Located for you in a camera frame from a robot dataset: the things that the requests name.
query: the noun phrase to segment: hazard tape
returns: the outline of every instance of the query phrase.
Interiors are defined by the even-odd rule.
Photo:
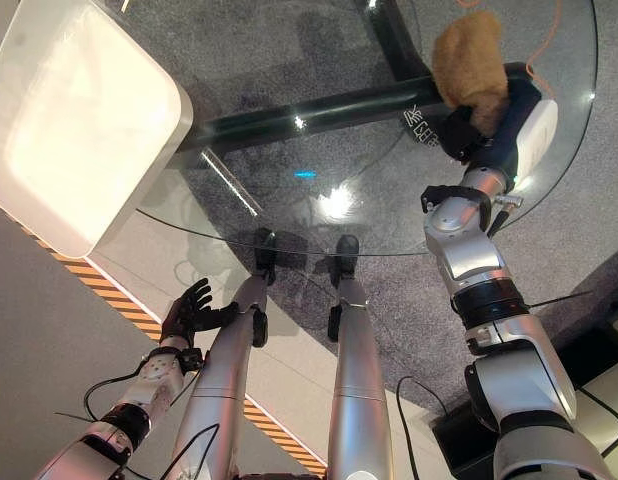
[[[130,299],[127,294],[122,292],[119,287],[105,278],[102,273],[85,260],[69,258],[59,254],[22,224],[18,223],[18,225],[38,245],[78,277],[91,291],[107,302],[111,308],[117,310],[120,315],[133,323],[136,328],[152,340],[156,342],[160,340],[160,324],[136,302]],[[244,416],[311,473],[321,477],[325,475],[327,464],[324,460],[303,445],[298,438],[251,398],[245,398]]]

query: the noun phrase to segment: white floor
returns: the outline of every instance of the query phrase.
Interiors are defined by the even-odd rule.
[[[188,222],[208,223],[176,170],[164,171],[145,203],[179,212]],[[205,231],[212,231],[209,225]],[[248,272],[224,242],[162,225],[135,212],[89,257],[156,317],[163,318],[171,301],[203,276],[210,279],[214,304],[226,305]],[[327,458],[329,418],[336,357],[268,300],[269,341],[253,349],[247,394],[290,429],[309,448]],[[199,334],[207,348],[213,334]],[[405,437],[395,404],[387,391],[396,478],[411,475]],[[431,414],[404,402],[415,455],[422,478],[451,478],[437,443],[427,426]]]

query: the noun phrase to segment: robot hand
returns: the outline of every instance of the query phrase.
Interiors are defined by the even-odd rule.
[[[239,312],[236,302],[232,302],[219,310],[212,310],[209,305],[212,296],[209,280],[198,280],[178,298],[162,324],[160,342],[171,336],[180,336],[193,346],[193,336],[196,332],[212,330],[230,323]]]

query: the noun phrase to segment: white container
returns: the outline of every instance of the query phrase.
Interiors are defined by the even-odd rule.
[[[23,0],[0,47],[0,207],[68,257],[142,200],[191,127],[184,90],[89,0]]]

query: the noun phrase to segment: brown plush toy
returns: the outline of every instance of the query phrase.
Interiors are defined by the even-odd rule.
[[[487,11],[456,20],[436,40],[433,78],[445,104],[472,107],[469,123],[492,137],[509,106],[500,22]]]

